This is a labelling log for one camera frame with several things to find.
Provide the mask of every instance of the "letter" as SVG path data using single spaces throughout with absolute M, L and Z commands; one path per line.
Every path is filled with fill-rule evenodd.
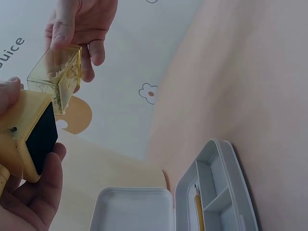
M 15 49 L 14 46 L 11 46 L 11 51 L 18 51 L 18 50 L 19 50 L 19 47 Z
M 25 42 L 25 40 L 24 39 L 22 39 L 22 38 L 18 38 L 17 40 L 16 40 L 16 45 L 22 45 L 23 43 Z
M 4 54 L 3 56 L 5 56 L 5 57 L 6 57 L 6 59 L 0 58 L 2 61 L 8 61 L 8 60 L 9 60 L 9 58 L 10 58 L 10 56 L 8 56 L 7 54 Z
M 6 51 L 6 50 L 4 50 L 4 51 Z M 7 51 L 7 53 L 9 53 L 9 54 L 14 54 L 14 53 L 12 53 L 12 52 L 10 52 L 10 51 Z

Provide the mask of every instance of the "yellow pencil sharpener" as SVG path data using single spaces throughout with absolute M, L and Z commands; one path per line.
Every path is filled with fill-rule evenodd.
M 18 102 L 0 117 L 0 195 L 9 175 L 35 183 L 57 139 L 62 115 L 80 84 L 81 47 L 48 50 L 27 78 Z
M 21 90 L 17 103 L 0 117 L 0 183 L 9 173 L 37 182 L 57 139 L 51 95 Z
M 81 79 L 81 47 L 47 50 L 27 78 L 31 91 L 52 96 L 55 115 L 62 115 Z

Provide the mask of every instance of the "yellow pencil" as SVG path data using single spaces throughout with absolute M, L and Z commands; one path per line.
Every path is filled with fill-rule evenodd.
M 194 188 L 196 190 L 196 196 L 194 197 L 194 202 L 195 202 L 195 205 L 196 205 L 196 212 L 197 212 L 197 216 L 198 216 L 199 231 L 204 231 L 203 211 L 202 211 L 200 191 L 199 191 L 196 184 L 194 185 Z

